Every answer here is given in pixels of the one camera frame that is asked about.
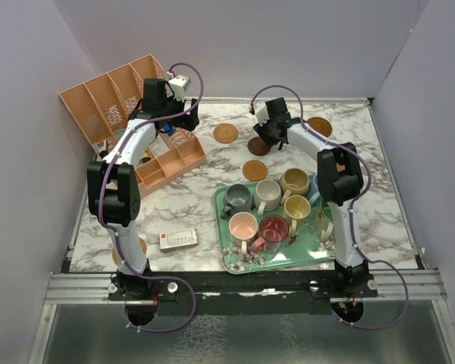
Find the dark wooden coaster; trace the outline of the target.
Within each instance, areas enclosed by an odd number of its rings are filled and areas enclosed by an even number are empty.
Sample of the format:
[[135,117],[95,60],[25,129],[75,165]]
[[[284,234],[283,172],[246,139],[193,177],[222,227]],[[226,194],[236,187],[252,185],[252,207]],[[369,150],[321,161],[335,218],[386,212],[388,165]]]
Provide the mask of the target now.
[[271,150],[271,148],[259,136],[251,138],[247,143],[247,148],[251,154],[256,156],[267,155]]

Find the ringed brown wooden coaster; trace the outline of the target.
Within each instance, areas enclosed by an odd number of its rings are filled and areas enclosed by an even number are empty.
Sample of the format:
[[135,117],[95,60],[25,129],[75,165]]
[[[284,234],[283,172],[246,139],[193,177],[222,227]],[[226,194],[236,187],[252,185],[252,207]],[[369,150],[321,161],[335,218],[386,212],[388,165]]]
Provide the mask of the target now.
[[309,126],[323,135],[324,137],[329,137],[332,133],[331,123],[322,117],[311,117],[307,120]]

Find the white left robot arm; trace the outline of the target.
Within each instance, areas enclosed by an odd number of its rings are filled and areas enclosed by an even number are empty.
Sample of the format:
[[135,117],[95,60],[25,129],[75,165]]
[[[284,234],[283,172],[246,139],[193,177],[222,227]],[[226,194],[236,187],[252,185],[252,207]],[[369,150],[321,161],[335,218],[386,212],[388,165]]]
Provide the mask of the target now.
[[184,108],[190,84],[184,75],[169,74],[168,80],[146,78],[143,97],[130,113],[118,143],[86,169],[89,212],[107,229],[117,251],[118,271],[130,275],[126,290],[138,300],[150,295],[152,280],[144,275],[149,261],[136,226],[141,204],[136,167],[164,126],[193,131],[199,125],[199,100],[193,99],[190,108]]

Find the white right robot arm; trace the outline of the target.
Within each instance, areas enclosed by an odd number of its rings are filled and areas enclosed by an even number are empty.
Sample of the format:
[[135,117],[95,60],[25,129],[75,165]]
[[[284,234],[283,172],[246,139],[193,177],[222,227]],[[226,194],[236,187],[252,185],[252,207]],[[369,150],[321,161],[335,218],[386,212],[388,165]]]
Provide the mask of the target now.
[[367,275],[369,265],[359,251],[357,203],[363,187],[362,166],[366,166],[353,143],[339,144],[315,131],[302,118],[294,118],[280,97],[267,102],[251,102],[256,116],[253,129],[267,146],[290,144],[317,163],[318,191],[332,214],[335,239],[334,290],[343,297],[358,291],[358,275]]

